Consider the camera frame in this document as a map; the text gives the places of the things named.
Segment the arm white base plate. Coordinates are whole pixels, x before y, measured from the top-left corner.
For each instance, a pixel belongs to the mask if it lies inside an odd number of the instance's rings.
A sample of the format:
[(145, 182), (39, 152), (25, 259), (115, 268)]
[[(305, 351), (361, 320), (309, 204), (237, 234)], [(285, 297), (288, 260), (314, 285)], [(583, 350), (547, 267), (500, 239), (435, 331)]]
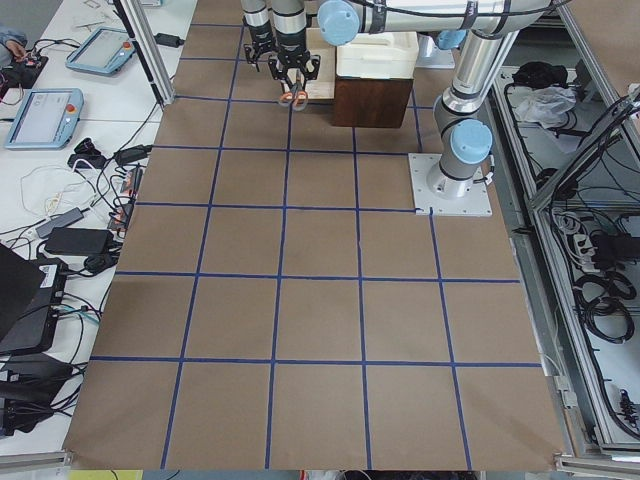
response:
[(455, 30), (444, 30), (437, 34), (419, 32), (417, 68), (453, 69), (455, 61), (452, 49), (455, 47), (457, 33)]
[(471, 179), (453, 180), (440, 169), (440, 154), (410, 153), (409, 173), (417, 215), (490, 217), (487, 181), (478, 167)]

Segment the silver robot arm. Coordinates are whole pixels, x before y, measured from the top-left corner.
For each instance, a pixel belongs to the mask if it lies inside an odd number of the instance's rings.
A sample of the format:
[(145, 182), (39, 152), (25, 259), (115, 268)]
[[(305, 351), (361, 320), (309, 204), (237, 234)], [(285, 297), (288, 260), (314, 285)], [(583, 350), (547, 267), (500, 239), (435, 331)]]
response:
[(257, 71), (259, 61), (265, 54), (276, 50), (276, 42), (265, 0), (242, 0), (244, 24), (251, 37), (250, 44), (244, 44), (246, 62)]
[[(462, 32), (465, 38), (449, 86), (436, 98), (434, 120), (443, 152), (426, 181), (440, 198), (464, 197), (493, 143), (476, 114), (519, 32), (555, 6), (552, 1), (320, 1), (316, 18), (323, 39), (342, 46), (357, 35)], [(248, 60), (268, 55), (274, 79), (290, 70), (313, 80), (320, 65), (307, 47), (303, 1), (244, 1), (251, 45)]]

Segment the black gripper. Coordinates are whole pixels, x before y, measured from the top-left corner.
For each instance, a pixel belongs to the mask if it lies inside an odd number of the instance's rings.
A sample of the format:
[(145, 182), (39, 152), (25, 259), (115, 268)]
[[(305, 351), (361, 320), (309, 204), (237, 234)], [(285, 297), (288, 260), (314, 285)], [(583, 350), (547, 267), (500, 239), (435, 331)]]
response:
[(306, 26), (296, 32), (275, 30), (277, 52), (267, 60), (272, 78), (281, 85), (282, 93), (287, 93), (291, 87), (290, 70), (299, 70), (302, 89), (305, 90), (309, 81), (318, 77), (321, 56), (311, 54), (307, 48)]
[(272, 27), (270, 24), (262, 24), (259, 26), (249, 26), (251, 36), (251, 44), (244, 44), (244, 53), (246, 63), (255, 70), (259, 67), (259, 59), (264, 54), (274, 57), (276, 52), (276, 42), (274, 39)]

